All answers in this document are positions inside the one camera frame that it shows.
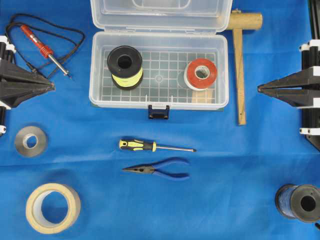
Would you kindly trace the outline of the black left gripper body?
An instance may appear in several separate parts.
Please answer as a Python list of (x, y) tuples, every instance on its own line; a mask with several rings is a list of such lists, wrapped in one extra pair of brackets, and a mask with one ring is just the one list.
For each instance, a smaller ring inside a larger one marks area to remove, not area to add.
[[(13, 61), (14, 54), (16, 53), (16, 48), (13, 44), (10, 44), (8, 38), (5, 35), (0, 36), (0, 60)], [(7, 131), (5, 124), (6, 110), (11, 110), (12, 108), (0, 101), (0, 136), (4, 135)]]

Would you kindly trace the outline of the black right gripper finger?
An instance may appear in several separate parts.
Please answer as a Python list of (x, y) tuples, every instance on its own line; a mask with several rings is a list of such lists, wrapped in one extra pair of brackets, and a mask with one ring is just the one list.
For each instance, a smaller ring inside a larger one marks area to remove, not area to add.
[(262, 89), (297, 88), (319, 83), (320, 67), (313, 66), (286, 77), (270, 81), (266, 84), (261, 84), (257, 87), (257, 89), (261, 91)]
[(258, 88), (258, 92), (296, 108), (319, 108), (320, 91), (312, 89)]

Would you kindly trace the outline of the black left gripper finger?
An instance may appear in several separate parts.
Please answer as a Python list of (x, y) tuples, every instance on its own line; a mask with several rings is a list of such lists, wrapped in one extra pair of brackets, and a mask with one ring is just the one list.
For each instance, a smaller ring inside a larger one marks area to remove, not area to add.
[(40, 84), (54, 90), (55, 85), (39, 73), (29, 72), (11, 62), (0, 63), (0, 78), (8, 82)]
[(5, 108), (16, 108), (22, 102), (33, 97), (45, 94), (55, 90), (54, 86), (40, 86), (40, 87), (0, 87), (0, 106)]

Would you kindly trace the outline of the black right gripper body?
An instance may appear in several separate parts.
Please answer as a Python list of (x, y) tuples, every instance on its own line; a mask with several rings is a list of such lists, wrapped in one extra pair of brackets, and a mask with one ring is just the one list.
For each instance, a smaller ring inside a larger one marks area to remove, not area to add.
[(301, 67), (306, 71), (307, 83), (303, 85), (308, 90), (307, 104), (302, 109), (303, 135), (318, 136), (320, 134), (320, 41), (312, 39), (299, 47), (301, 52)]

